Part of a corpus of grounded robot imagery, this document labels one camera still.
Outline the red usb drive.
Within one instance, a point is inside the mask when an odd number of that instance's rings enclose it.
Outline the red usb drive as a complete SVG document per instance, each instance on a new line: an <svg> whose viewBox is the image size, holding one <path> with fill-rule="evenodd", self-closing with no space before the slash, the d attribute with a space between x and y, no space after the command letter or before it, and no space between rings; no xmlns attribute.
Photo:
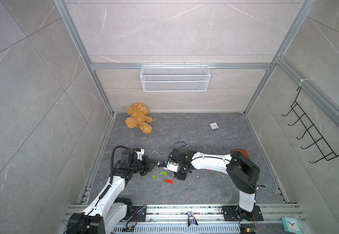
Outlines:
<svg viewBox="0 0 339 234"><path fill-rule="evenodd" d="M173 181L172 181L172 180L169 180L169 179L164 179L164 182L165 182L165 183L168 183L168 184L173 184Z"/></svg>

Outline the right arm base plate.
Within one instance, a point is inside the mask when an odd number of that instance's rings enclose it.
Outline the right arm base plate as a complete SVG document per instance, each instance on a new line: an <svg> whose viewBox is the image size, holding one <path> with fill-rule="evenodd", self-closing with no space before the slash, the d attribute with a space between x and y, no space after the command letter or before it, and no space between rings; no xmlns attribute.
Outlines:
<svg viewBox="0 0 339 234"><path fill-rule="evenodd" d="M236 206L222 206L221 212L225 221L263 221L263 215L259 206L255 205L251 212Z"/></svg>

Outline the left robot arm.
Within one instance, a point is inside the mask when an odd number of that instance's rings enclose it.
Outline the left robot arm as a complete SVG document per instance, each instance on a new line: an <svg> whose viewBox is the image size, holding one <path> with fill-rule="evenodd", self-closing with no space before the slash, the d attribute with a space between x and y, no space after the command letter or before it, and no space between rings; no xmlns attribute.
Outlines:
<svg viewBox="0 0 339 234"><path fill-rule="evenodd" d="M134 174L146 175L158 165L144 149L116 146L111 156L110 177L98 196L81 213L68 220L65 234L111 234L122 220L133 218L131 199L120 198Z"/></svg>

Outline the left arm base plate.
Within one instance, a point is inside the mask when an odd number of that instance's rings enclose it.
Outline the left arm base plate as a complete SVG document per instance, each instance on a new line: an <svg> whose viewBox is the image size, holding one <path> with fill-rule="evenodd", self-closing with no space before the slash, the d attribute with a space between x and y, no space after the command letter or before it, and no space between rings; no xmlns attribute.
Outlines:
<svg viewBox="0 0 339 234"><path fill-rule="evenodd" d="M123 222L144 222L146 221L147 205L128 207L126 216L121 220Z"/></svg>

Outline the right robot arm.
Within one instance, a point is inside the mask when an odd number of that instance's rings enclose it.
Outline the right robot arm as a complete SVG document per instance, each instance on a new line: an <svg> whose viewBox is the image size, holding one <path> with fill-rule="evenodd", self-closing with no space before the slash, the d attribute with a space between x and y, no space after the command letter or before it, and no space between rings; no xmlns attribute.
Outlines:
<svg viewBox="0 0 339 234"><path fill-rule="evenodd" d="M184 181L192 170L211 170L229 175L239 190L238 211L251 214L255 208L257 182L260 168L241 150L232 150L229 155L209 155L197 151L182 153L174 149L164 162L174 177Z"/></svg>

